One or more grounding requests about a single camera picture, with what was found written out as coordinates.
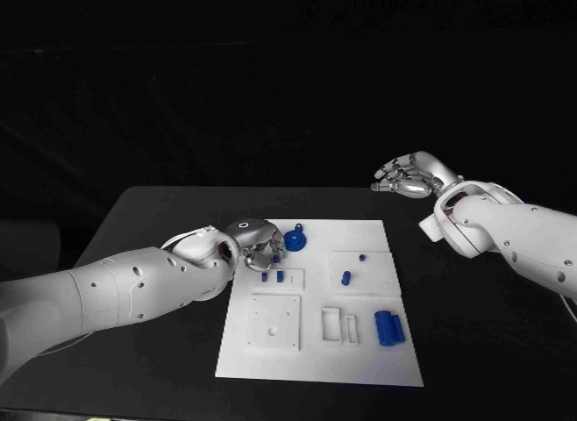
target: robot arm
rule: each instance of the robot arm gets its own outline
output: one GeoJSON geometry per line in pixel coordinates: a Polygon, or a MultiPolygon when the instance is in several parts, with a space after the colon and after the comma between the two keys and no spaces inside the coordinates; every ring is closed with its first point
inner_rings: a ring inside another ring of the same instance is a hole
{"type": "Polygon", "coordinates": [[[468,182],[426,152],[393,160],[371,188],[409,197],[438,196],[420,227],[464,256],[501,253],[517,273],[577,300],[577,217],[526,204],[490,182],[468,182]]]}
{"type": "Polygon", "coordinates": [[[226,232],[210,226],[180,235],[161,249],[144,248],[82,268],[0,282],[0,384],[60,344],[219,296],[242,256],[253,270],[270,269],[263,255],[269,244],[278,260],[283,234],[269,221],[246,219],[226,232]]]}

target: black table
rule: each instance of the black table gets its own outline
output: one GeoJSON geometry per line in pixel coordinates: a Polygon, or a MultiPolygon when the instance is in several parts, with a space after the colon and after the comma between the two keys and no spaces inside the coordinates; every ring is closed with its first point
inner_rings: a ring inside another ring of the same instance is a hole
{"type": "Polygon", "coordinates": [[[236,219],[383,219],[426,387],[216,378],[232,289],[38,357],[0,408],[190,420],[577,417],[577,326],[559,296],[487,253],[466,259],[417,223],[435,198],[368,189],[136,187],[79,266],[236,219]]]}

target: blue object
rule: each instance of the blue object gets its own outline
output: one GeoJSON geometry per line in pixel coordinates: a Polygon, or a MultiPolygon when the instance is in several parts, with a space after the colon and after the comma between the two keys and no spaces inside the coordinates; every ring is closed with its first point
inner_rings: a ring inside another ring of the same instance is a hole
{"type": "Polygon", "coordinates": [[[285,248],[291,252],[299,252],[305,248],[305,226],[298,224],[295,230],[285,234],[285,248]]]}
{"type": "Polygon", "coordinates": [[[379,311],[376,313],[377,322],[377,336],[380,337],[381,346],[394,346],[406,342],[406,334],[403,332],[403,325],[400,324],[400,317],[390,311],[379,311]]]}
{"type": "Polygon", "coordinates": [[[344,278],[343,278],[343,284],[345,285],[345,286],[348,286],[350,285],[350,279],[353,278],[353,274],[348,272],[348,271],[345,271],[344,272],[344,278]]]}

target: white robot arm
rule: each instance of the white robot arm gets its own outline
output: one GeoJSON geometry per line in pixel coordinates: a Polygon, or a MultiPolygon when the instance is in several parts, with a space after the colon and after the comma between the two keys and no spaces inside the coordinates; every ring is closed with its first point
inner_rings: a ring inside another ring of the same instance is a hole
{"type": "Polygon", "coordinates": [[[464,256],[501,253],[517,273],[577,300],[577,217],[526,204],[492,182],[468,182],[428,152],[390,161],[374,191],[439,197],[420,227],[464,256]]]}
{"type": "Polygon", "coordinates": [[[283,234],[265,219],[245,219],[92,263],[82,268],[0,282],[0,384],[40,354],[112,327],[152,320],[193,301],[219,296],[240,257],[266,271],[283,257],[283,234]]]}

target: robotic hand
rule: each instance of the robotic hand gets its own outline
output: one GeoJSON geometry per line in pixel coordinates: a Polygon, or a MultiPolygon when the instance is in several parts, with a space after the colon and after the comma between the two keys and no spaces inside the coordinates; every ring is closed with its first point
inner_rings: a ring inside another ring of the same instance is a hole
{"type": "Polygon", "coordinates": [[[517,273],[577,300],[577,217],[526,204],[494,182],[468,182],[428,152],[392,160],[376,173],[374,191],[438,196],[420,227],[464,256],[501,253],[517,273]]]}
{"type": "Polygon", "coordinates": [[[0,282],[0,384],[40,354],[93,332],[152,320],[191,301],[219,296],[239,260],[266,271],[283,257],[283,233],[265,219],[226,232],[213,226],[172,238],[162,248],[116,254],[82,268],[0,282]]]}

